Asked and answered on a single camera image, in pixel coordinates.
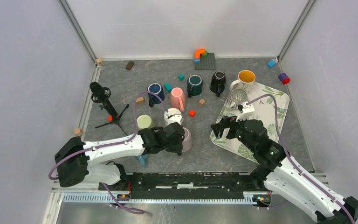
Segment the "white floral mug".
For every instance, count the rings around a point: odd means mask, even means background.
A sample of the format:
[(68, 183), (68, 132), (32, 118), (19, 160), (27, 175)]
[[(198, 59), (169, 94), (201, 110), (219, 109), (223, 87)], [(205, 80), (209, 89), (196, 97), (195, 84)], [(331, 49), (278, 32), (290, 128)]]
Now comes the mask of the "white floral mug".
[(256, 76), (254, 72), (242, 70), (238, 73), (237, 79), (230, 84), (229, 90), (243, 89), (246, 93), (250, 93), (255, 79)]

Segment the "white ribbed mug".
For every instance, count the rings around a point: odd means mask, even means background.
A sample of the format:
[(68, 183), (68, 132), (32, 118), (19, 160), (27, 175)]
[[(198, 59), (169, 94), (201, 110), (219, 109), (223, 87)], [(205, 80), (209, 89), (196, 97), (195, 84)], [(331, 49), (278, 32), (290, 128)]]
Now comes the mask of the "white ribbed mug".
[(235, 109), (238, 105), (241, 105), (243, 102), (246, 102), (248, 94), (245, 90), (241, 88), (233, 89), (230, 91), (228, 96), (227, 105), (230, 109)]

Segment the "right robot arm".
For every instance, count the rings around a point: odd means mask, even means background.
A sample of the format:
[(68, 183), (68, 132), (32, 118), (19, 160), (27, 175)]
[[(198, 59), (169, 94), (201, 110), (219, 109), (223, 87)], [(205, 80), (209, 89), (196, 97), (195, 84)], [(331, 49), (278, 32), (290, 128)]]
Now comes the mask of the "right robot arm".
[(259, 164), (250, 178), (255, 190), (266, 188), (279, 194), (318, 224), (357, 221), (358, 200), (343, 197), (304, 170), (282, 145), (269, 138), (262, 121), (237, 121), (235, 116), (224, 116), (211, 129), (216, 138), (238, 140), (253, 153)]

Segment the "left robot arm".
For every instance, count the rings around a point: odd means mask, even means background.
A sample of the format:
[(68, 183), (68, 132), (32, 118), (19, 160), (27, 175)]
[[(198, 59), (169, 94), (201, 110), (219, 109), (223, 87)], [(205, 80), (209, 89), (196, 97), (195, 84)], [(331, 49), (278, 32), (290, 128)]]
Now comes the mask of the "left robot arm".
[(83, 181), (101, 182), (123, 190), (128, 178), (122, 165), (105, 162), (128, 156), (157, 154), (167, 151), (180, 155), (185, 130), (173, 122), (166, 127), (145, 128), (133, 135), (103, 141), (85, 141), (72, 137), (55, 154), (56, 179), (61, 187), (72, 187)]

